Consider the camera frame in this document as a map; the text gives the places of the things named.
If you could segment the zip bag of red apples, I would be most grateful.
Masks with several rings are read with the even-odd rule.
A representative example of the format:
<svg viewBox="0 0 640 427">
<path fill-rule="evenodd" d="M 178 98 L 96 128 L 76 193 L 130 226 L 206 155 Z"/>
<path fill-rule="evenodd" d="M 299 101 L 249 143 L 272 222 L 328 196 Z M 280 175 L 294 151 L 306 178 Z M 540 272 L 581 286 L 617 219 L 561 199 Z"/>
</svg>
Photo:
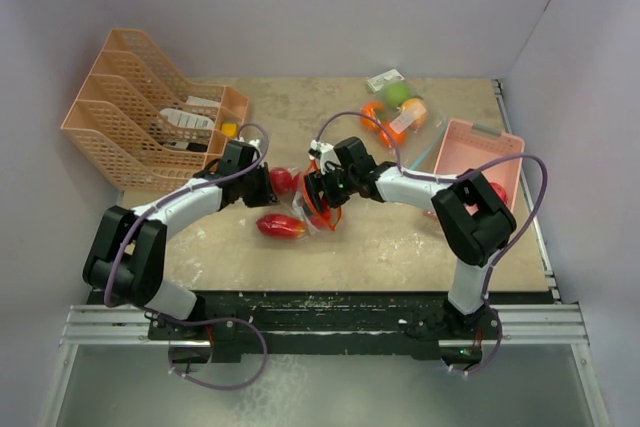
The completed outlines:
<svg viewBox="0 0 640 427">
<path fill-rule="evenodd" d="M 314 207 L 311 194 L 304 184 L 306 174 L 319 171 L 316 161 L 300 170 L 297 168 L 276 167 L 270 170 L 269 178 L 276 198 L 289 205 L 288 213 L 268 213 L 256 222 L 258 231 L 274 239 L 298 240 L 320 232 L 333 232 L 342 220 L 342 208 L 328 206 L 321 197 L 321 207 Z"/>
</svg>

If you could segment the zip bag of mixed fruit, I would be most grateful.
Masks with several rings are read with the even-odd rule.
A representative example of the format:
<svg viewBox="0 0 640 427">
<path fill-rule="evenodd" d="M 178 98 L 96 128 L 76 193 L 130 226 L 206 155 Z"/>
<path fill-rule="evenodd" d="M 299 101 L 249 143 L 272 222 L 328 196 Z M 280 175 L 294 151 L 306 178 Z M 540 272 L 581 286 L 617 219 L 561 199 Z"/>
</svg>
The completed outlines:
<svg viewBox="0 0 640 427">
<path fill-rule="evenodd" d="M 371 96 L 359 117 L 367 135 L 391 155 L 400 152 L 402 165 L 418 170 L 439 145 L 448 124 L 443 111 L 406 80 L 393 79 Z"/>
</svg>

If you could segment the pink perforated plastic basket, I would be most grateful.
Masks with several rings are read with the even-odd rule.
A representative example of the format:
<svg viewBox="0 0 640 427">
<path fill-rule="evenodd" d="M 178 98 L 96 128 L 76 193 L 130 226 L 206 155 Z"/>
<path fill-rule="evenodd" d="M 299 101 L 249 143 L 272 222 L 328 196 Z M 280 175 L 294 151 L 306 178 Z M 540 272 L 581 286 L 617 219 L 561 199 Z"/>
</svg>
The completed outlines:
<svg viewBox="0 0 640 427">
<path fill-rule="evenodd" d="M 436 174 L 462 174 L 489 161 L 511 154 L 523 153 L 525 141 L 515 135 L 480 124 L 451 119 L 444 133 L 435 160 Z M 510 160 L 483 172 L 490 183 L 502 188 L 511 212 L 517 197 L 522 161 Z"/>
</svg>

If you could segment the red fake apple one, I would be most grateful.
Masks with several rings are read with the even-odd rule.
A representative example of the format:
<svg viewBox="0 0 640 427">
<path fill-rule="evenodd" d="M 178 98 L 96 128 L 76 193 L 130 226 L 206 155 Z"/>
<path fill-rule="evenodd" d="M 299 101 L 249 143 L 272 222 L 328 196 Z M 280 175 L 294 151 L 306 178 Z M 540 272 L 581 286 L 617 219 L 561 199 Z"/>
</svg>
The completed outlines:
<svg viewBox="0 0 640 427">
<path fill-rule="evenodd" d="M 497 183 L 497 182 L 491 182 L 490 186 L 493 188 L 494 192 L 498 195 L 500 200 L 505 205 L 507 205 L 509 203 L 507 190 L 500 183 Z"/>
</svg>

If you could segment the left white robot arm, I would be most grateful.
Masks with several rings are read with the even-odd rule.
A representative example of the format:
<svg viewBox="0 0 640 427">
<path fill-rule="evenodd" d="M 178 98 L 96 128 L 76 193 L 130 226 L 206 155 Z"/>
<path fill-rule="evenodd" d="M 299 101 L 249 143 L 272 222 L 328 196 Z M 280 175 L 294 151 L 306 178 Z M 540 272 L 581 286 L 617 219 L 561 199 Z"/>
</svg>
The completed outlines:
<svg viewBox="0 0 640 427">
<path fill-rule="evenodd" d="M 197 295 L 165 278 L 166 244 L 238 200 L 249 208 L 275 204 L 264 161 L 267 145 L 232 140 L 183 187 L 133 209 L 107 209 L 84 264 L 84 282 L 103 292 L 108 307 L 130 304 L 154 311 L 171 317 L 171 328 L 182 338 L 201 335 L 206 316 L 196 308 Z"/>
</svg>

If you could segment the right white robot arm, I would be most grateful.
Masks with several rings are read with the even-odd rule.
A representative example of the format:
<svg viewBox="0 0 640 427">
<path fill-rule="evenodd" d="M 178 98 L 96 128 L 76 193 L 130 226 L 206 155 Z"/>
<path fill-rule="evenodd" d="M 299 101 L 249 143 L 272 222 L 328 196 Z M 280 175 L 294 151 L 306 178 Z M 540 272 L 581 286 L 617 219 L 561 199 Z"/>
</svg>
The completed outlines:
<svg viewBox="0 0 640 427">
<path fill-rule="evenodd" d="M 420 174 L 395 162 L 378 163 L 358 137 L 335 145 L 313 140 L 311 171 L 303 193 L 317 212 L 342 207 L 354 195 L 432 211 L 456 258 L 454 279 L 444 302 L 446 330 L 467 338 L 487 310 L 494 262 L 507 247 L 516 220 L 481 173 L 460 178 Z"/>
</svg>

